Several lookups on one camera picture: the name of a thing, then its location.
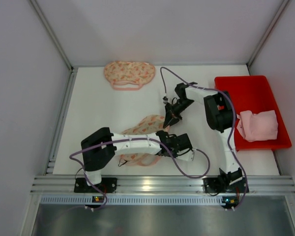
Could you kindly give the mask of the pink cloth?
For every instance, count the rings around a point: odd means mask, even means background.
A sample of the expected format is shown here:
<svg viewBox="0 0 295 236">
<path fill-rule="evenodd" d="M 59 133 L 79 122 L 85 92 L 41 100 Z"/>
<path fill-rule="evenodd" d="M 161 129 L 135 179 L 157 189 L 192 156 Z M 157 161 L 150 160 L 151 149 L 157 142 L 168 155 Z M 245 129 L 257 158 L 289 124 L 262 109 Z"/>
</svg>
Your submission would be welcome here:
<svg viewBox="0 0 295 236">
<path fill-rule="evenodd" d="M 237 130 L 248 142 L 276 140 L 278 135 L 278 121 L 274 110 L 258 114 L 247 110 L 237 115 L 239 119 Z"/>
</svg>

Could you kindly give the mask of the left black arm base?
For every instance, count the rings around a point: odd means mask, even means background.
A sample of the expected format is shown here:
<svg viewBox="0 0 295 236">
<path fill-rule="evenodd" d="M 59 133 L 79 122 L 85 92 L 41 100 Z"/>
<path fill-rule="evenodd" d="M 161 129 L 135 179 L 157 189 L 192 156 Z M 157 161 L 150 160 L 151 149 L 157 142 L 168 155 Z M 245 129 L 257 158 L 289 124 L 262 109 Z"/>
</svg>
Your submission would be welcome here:
<svg viewBox="0 0 295 236">
<path fill-rule="evenodd" d="M 114 193 L 117 189 L 117 178 L 104 177 L 99 184 L 95 185 L 103 193 Z M 84 177 L 75 179 L 74 193 L 99 193 L 92 186 L 89 186 Z"/>
</svg>

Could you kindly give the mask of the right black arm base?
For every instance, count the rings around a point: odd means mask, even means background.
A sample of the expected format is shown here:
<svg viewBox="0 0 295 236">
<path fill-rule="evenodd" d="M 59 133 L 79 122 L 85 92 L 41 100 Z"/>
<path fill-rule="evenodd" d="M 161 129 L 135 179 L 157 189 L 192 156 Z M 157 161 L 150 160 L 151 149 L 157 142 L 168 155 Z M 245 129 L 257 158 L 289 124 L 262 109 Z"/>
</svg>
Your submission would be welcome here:
<svg viewBox="0 0 295 236">
<path fill-rule="evenodd" d="M 204 190 L 206 193 L 216 196 L 221 193 L 244 193 L 249 191 L 246 178 L 243 176 L 241 168 L 235 172 L 224 172 L 219 169 L 216 177 L 206 177 L 204 180 Z"/>
</svg>

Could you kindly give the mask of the floral mesh laundry bag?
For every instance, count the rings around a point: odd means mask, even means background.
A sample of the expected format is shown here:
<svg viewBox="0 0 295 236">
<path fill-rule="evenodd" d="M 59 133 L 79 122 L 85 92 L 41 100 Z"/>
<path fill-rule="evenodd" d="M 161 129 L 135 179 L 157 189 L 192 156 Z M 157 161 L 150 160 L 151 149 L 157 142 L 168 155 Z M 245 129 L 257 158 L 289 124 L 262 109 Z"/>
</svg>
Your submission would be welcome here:
<svg viewBox="0 0 295 236">
<path fill-rule="evenodd" d="M 165 117 L 161 115 L 149 115 L 142 119 L 137 125 L 122 132 L 125 135 L 150 134 L 157 131 L 168 132 L 170 126 L 163 127 Z M 161 159 L 158 155 L 147 153 L 123 154 L 119 157 L 118 166 L 141 166 L 149 167 L 155 165 Z"/>
</svg>

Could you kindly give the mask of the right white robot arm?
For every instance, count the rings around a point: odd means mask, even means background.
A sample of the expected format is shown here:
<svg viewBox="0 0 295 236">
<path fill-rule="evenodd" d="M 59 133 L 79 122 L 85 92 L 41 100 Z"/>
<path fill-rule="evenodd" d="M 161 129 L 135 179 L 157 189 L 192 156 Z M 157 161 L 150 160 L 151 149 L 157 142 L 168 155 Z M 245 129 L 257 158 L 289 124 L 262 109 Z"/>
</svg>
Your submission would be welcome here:
<svg viewBox="0 0 295 236">
<path fill-rule="evenodd" d="M 236 157 L 234 129 L 236 113 L 228 92 L 210 88 L 200 88 L 194 83 L 180 83 L 175 87 L 178 99 L 170 103 L 167 96 L 163 97 L 165 104 L 165 120 L 163 127 L 173 126 L 182 120 L 181 113 L 198 102 L 204 106 L 208 126 L 217 132 L 223 147 L 220 161 L 219 177 L 228 186 L 243 179 L 242 167 Z"/>
</svg>

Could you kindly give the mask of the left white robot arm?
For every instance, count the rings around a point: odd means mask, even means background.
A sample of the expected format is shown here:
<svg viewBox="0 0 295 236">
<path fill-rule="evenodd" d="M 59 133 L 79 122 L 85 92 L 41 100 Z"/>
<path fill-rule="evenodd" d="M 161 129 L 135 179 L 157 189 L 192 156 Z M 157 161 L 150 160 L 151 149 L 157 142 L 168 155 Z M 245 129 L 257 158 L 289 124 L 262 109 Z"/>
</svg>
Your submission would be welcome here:
<svg viewBox="0 0 295 236">
<path fill-rule="evenodd" d="M 103 127 L 81 141 L 87 185 L 102 181 L 101 170 L 114 156 L 125 154 L 151 154 L 192 161 L 194 151 L 187 134 L 175 135 L 166 131 L 150 134 L 126 135 L 112 133 Z"/>
</svg>

